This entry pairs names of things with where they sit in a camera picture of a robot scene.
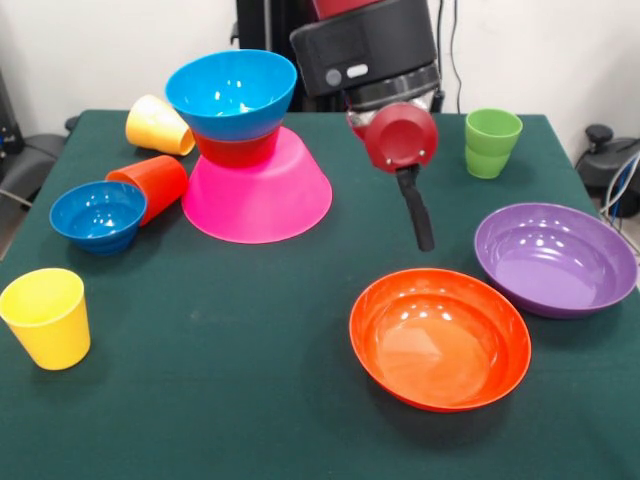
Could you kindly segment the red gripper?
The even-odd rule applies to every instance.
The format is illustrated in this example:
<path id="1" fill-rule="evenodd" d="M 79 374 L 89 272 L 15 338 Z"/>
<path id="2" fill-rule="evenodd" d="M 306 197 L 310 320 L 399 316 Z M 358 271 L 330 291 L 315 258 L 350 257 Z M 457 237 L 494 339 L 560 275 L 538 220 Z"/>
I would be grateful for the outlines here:
<path id="1" fill-rule="evenodd" d="M 438 130 L 432 114 L 409 102 L 387 105 L 372 112 L 351 112 L 351 129 L 362 141 L 371 164 L 395 173 L 413 225 L 417 246 L 435 248 L 430 216 L 417 189 L 420 167 L 426 166 L 438 147 Z"/>

